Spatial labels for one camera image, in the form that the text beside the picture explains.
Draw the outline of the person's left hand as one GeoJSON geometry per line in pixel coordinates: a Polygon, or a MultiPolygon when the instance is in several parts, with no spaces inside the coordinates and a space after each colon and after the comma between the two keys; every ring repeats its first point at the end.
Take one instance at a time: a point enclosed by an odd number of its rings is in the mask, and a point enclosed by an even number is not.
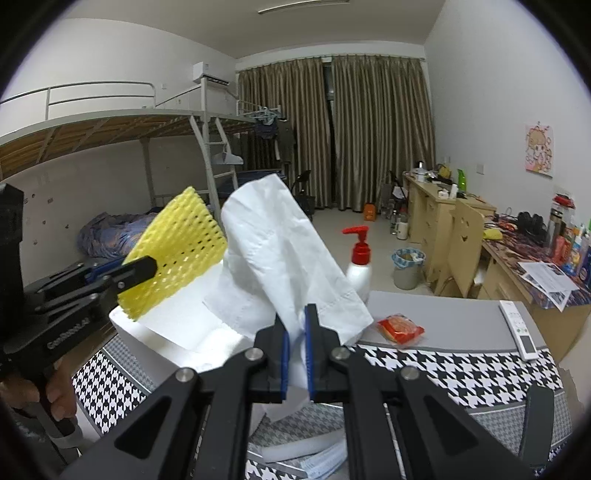
{"type": "MultiPolygon", "coordinates": [[[[53,418],[60,421],[75,416],[76,394],[71,380],[73,370],[68,358],[62,357],[54,364],[54,368],[53,375],[45,385],[45,396],[53,418]]],[[[12,408],[24,409],[33,403],[39,403],[40,393],[32,382],[13,375],[1,383],[1,398],[12,408]]]]}

